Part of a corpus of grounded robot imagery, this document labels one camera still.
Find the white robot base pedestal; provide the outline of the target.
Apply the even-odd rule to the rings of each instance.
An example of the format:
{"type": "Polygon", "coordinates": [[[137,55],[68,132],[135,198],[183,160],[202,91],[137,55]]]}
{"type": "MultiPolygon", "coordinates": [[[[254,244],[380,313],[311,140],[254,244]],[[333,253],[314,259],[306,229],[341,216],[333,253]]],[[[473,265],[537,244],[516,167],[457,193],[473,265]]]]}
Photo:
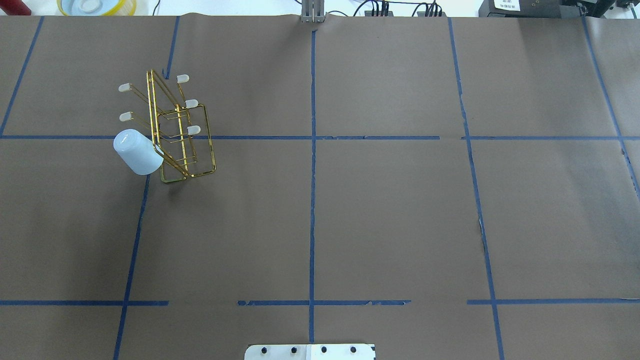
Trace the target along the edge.
{"type": "Polygon", "coordinates": [[[374,344],[253,344],[244,353],[245,360],[375,360],[374,344]]]}

